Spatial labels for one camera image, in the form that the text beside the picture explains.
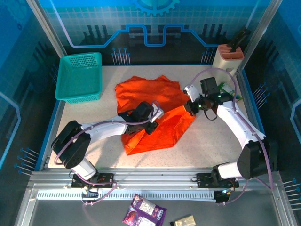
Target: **teal plastic basket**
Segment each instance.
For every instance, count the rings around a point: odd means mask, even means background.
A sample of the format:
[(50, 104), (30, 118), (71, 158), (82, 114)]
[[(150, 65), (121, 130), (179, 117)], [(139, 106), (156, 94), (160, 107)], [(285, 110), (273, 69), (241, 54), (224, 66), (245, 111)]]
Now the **teal plastic basket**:
[(55, 97), (68, 103), (98, 100), (102, 91), (102, 55), (84, 53), (60, 60)]

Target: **snack packet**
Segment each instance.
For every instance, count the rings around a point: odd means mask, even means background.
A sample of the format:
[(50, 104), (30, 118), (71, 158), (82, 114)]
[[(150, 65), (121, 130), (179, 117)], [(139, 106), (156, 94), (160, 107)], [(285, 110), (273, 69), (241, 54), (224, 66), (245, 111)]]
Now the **snack packet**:
[(122, 222), (130, 226), (162, 226), (166, 211), (167, 209), (135, 194)]

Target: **speckled tabletop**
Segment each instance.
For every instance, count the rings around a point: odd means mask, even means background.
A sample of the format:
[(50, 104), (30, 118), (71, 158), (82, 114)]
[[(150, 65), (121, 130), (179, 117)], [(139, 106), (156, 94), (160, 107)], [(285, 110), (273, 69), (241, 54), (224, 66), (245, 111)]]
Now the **speckled tabletop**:
[[(115, 85), (134, 75), (147, 79), (165, 75), (171, 80), (179, 81), (181, 88), (184, 88), (197, 73), (208, 67), (202, 65), (103, 66), (103, 93), (100, 100), (78, 104), (66, 103), (58, 133), (72, 120), (78, 123), (92, 123), (115, 116), (117, 114)], [(206, 77), (210, 77), (210, 74), (207, 73), (202, 78)], [(201, 77), (195, 81), (195, 87), (201, 92), (200, 79)], [(243, 101), (239, 101), (238, 106), (246, 115)], [(208, 116), (214, 117), (213, 113), (208, 113)], [(209, 121), (203, 113), (200, 113), (172, 148), (127, 156), (121, 137), (114, 136), (90, 145), (86, 158), (97, 168), (210, 167), (236, 161), (240, 153), (239, 142), (226, 123), (219, 118)], [(54, 165), (54, 158), (55, 153), (52, 152), (48, 167), (63, 167)]]

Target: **orange cloth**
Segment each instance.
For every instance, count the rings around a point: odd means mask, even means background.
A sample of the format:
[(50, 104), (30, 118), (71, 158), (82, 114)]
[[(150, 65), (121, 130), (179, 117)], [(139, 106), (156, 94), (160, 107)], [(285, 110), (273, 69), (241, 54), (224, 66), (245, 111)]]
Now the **orange cloth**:
[(115, 92), (117, 113), (135, 109), (143, 101), (151, 104), (154, 100), (159, 101), (164, 111), (164, 115), (156, 120), (159, 125), (151, 135), (145, 130), (122, 135), (128, 155), (173, 147), (195, 119), (183, 106), (189, 97), (183, 93), (179, 82), (164, 75), (154, 80), (133, 76), (116, 85)]

